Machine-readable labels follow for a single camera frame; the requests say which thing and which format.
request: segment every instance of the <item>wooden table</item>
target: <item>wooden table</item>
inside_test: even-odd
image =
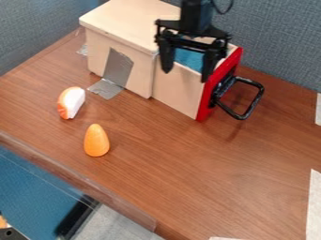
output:
[[[111,100],[86,91],[66,121],[56,110],[61,91],[99,79],[76,53],[77,33],[1,78],[4,146],[149,228],[156,222],[168,239],[305,239],[310,170],[321,171],[315,92],[242,67],[240,76],[266,87],[247,121],[218,109],[198,123],[129,91]],[[253,94],[239,86],[227,101],[241,111]],[[92,123],[110,137],[104,157],[84,153]]]

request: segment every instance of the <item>metal handle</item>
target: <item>metal handle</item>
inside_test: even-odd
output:
[[[257,93],[255,99],[252,101],[252,103],[250,104],[248,109],[245,111],[245,113],[238,114],[238,113],[234,112],[232,109],[230,109],[229,107],[227,107],[224,103],[222,103],[219,100],[216,101],[216,104],[219,105],[224,111],[226,111],[228,114],[230,114],[231,116],[233,116],[237,120],[246,120],[252,114],[252,112],[255,109],[257,103],[260,101],[261,97],[264,94],[264,90],[265,89],[264,89],[264,86],[261,83],[252,81],[250,79],[243,79],[243,78],[240,78],[240,77],[236,77],[236,82],[246,83],[248,85],[255,86],[259,90],[259,92]]]

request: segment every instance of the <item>orange cone-shaped object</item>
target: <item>orange cone-shaped object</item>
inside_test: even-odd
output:
[[[84,136],[84,151],[91,157],[100,157],[109,151],[106,132],[99,124],[92,124]]]

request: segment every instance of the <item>wooden box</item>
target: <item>wooden box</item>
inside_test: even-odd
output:
[[[102,76],[111,48],[132,62],[125,87],[144,97],[152,95],[157,19],[177,20],[179,8],[159,0],[111,0],[80,18],[85,27],[88,68]]]

